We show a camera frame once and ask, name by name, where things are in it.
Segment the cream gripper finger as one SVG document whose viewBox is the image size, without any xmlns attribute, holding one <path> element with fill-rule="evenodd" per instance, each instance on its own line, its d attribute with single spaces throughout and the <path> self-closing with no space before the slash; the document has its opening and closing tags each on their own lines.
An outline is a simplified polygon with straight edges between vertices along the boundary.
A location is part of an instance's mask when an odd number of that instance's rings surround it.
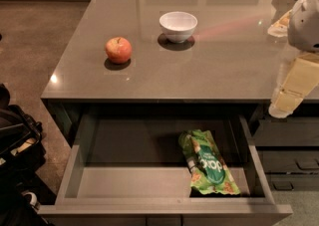
<svg viewBox="0 0 319 226">
<path fill-rule="evenodd" d="M 288 117 L 318 85 L 317 53 L 301 53 L 294 59 L 284 59 L 279 67 L 269 114 L 276 118 Z"/>
</svg>

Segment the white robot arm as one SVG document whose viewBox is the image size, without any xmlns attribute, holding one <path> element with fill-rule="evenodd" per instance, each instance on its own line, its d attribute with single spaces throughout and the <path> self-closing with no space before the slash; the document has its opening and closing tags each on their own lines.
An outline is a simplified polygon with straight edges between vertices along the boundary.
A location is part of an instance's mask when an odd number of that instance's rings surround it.
<svg viewBox="0 0 319 226">
<path fill-rule="evenodd" d="M 268 109 L 271 116 L 286 118 L 319 84 L 319 0 L 297 0 L 268 34 L 286 36 L 288 44 L 299 50 L 281 60 Z"/>
</svg>

